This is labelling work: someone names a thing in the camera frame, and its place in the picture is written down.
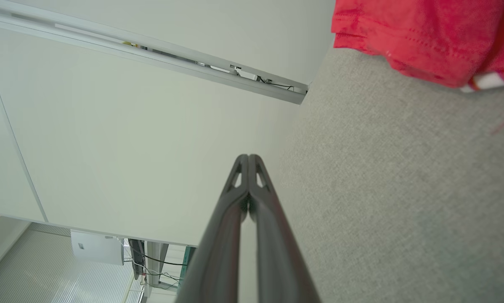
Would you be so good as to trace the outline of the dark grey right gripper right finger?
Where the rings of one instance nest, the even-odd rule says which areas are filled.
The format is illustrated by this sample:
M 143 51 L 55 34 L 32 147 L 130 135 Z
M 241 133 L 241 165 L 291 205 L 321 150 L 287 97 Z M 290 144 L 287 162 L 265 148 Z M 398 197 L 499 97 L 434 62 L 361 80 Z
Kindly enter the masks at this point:
M 313 279 L 263 159 L 249 156 L 250 215 L 257 228 L 258 301 L 319 303 Z

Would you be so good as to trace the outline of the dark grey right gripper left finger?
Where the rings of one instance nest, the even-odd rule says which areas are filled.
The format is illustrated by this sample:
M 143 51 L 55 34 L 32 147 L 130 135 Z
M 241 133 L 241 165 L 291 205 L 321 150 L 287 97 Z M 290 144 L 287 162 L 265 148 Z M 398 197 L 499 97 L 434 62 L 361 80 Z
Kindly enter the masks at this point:
M 246 218 L 248 155 L 239 155 L 193 255 L 177 303 L 236 303 L 241 223 Z

